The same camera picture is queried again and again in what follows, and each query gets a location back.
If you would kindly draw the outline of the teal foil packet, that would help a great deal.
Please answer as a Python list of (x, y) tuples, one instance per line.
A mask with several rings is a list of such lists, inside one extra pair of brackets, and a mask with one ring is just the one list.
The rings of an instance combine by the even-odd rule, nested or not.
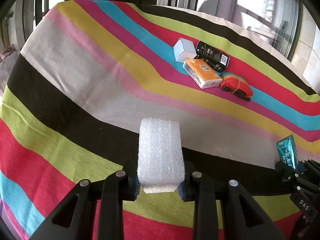
[(298, 170), (297, 149), (293, 135), (289, 135), (276, 142), (280, 161), (294, 170)]

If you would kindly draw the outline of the white foam wrap roll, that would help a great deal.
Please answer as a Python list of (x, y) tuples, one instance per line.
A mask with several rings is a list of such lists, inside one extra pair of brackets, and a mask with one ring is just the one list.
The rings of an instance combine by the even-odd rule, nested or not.
[(156, 118), (141, 121), (137, 176), (145, 193), (174, 192), (184, 181), (179, 122)]

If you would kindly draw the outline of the orange white box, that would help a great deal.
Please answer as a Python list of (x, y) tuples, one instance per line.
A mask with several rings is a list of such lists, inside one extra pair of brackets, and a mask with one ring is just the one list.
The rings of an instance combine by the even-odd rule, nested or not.
[(186, 59), (184, 70), (201, 89), (219, 87), (222, 78), (202, 59)]

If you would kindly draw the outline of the rainbow striped band roll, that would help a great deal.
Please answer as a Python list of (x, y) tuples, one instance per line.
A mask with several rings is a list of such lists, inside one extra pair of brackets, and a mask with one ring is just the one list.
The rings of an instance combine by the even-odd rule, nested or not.
[(223, 72), (220, 74), (222, 81), (220, 87), (225, 92), (234, 94), (238, 98), (250, 101), (253, 96), (253, 90), (242, 77), (231, 72)]

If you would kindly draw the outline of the black printed razor box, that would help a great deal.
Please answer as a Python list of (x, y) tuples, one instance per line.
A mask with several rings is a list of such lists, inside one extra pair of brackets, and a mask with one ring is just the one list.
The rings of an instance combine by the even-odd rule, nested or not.
[(229, 56), (227, 54), (202, 41), (199, 41), (196, 46), (196, 59), (202, 59), (218, 73), (224, 71), (229, 64)]

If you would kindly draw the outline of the small white box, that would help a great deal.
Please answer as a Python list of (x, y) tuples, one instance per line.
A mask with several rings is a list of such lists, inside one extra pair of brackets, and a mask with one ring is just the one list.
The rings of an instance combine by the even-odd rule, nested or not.
[(179, 38), (173, 46), (176, 62), (183, 63), (186, 59), (194, 59), (197, 56), (194, 44), (192, 41), (185, 38)]

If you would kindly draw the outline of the colourful striped cloth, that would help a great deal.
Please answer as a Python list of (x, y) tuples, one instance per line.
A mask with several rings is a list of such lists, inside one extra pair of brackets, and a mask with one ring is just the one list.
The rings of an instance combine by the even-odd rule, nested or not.
[[(174, 57), (179, 38), (229, 56), (251, 101), (200, 89)], [(20, 52), (1, 106), (1, 215), (28, 239), (83, 178), (99, 181), (138, 150), (140, 122), (180, 123), (184, 158), (237, 179), (286, 238), (301, 217), (274, 169), (276, 142), (319, 159), (319, 95), (249, 31), (191, 10), (125, 2), (58, 3)]]

